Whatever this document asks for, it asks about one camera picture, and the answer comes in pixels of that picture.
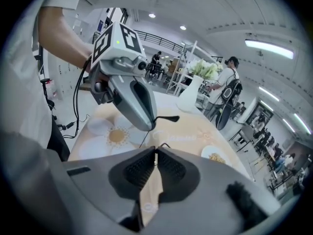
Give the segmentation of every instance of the white flower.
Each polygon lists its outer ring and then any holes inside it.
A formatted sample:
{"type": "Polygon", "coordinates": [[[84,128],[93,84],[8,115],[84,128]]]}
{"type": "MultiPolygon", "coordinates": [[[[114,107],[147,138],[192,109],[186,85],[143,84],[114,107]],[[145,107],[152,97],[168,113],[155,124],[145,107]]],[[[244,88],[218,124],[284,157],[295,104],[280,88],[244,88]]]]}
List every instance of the white flower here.
{"type": "Polygon", "coordinates": [[[79,154],[83,159],[115,155],[139,148],[147,132],[134,127],[124,116],[114,119],[114,124],[103,118],[92,118],[87,123],[88,130],[97,135],[85,141],[79,154]]]}

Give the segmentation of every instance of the white shirt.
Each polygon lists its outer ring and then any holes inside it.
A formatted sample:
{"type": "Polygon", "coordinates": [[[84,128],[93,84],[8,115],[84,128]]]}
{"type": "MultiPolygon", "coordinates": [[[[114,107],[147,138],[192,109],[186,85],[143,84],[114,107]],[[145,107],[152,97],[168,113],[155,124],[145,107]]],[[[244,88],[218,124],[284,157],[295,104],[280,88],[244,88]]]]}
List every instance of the white shirt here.
{"type": "Polygon", "coordinates": [[[261,131],[263,129],[263,127],[265,126],[264,122],[260,122],[259,123],[259,117],[256,117],[251,124],[254,125],[254,128],[257,129],[258,131],[261,131]]]}
{"type": "Polygon", "coordinates": [[[52,115],[33,56],[38,49],[37,15],[41,6],[76,9],[78,1],[34,0],[13,29],[0,62],[1,130],[18,132],[43,148],[51,136],[52,115]]]}
{"type": "Polygon", "coordinates": [[[291,164],[293,161],[293,158],[290,155],[285,156],[285,166],[291,164]]]}
{"type": "Polygon", "coordinates": [[[212,104],[217,104],[217,105],[224,104],[224,101],[223,101],[222,97],[220,97],[220,95],[222,94],[222,91],[224,90],[226,85],[228,85],[234,79],[239,79],[239,75],[238,75],[237,71],[234,72],[234,70],[231,68],[225,68],[221,72],[221,74],[217,80],[217,83],[219,85],[221,85],[221,87],[210,92],[209,102],[212,104]]]}

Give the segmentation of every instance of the white plate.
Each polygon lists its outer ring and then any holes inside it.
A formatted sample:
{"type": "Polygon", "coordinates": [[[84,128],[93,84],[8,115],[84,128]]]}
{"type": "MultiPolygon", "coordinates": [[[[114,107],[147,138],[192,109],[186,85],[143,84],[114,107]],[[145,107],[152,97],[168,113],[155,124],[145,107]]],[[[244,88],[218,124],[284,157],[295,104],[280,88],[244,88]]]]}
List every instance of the white plate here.
{"type": "Polygon", "coordinates": [[[229,161],[228,157],[219,148],[212,145],[208,145],[203,148],[201,152],[201,157],[209,159],[210,155],[212,155],[213,153],[219,154],[220,157],[225,160],[226,165],[231,166],[231,162],[229,161]]]}

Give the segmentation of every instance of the floral tablecloth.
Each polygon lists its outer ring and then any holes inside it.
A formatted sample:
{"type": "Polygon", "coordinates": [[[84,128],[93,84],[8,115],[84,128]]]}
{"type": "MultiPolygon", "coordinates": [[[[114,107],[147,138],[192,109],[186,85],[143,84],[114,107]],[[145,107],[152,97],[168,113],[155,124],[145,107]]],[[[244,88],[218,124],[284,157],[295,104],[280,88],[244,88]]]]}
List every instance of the floral tablecloth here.
{"type": "MultiPolygon", "coordinates": [[[[195,107],[184,113],[176,106],[177,97],[156,93],[158,116],[179,115],[178,122],[158,119],[156,128],[144,140],[147,132],[135,128],[113,104],[100,105],[82,129],[69,157],[69,161],[110,156],[142,147],[167,143],[171,148],[201,155],[204,147],[220,149],[231,166],[250,178],[243,164],[215,126],[195,107]]],[[[157,210],[157,197],[162,192],[160,175],[155,169],[141,192],[141,207],[146,224],[157,210]]]]}

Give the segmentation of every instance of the backpack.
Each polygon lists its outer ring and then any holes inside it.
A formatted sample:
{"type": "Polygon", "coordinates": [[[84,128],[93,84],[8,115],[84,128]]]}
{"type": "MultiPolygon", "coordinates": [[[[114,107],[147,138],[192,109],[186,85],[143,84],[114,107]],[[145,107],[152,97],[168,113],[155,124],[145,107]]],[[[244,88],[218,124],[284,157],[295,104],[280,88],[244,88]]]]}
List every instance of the backpack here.
{"type": "Polygon", "coordinates": [[[226,84],[226,87],[223,89],[221,97],[225,103],[231,104],[231,106],[235,106],[238,102],[239,95],[243,90],[242,84],[239,79],[236,79],[236,72],[234,72],[234,77],[229,84],[226,84]]]}

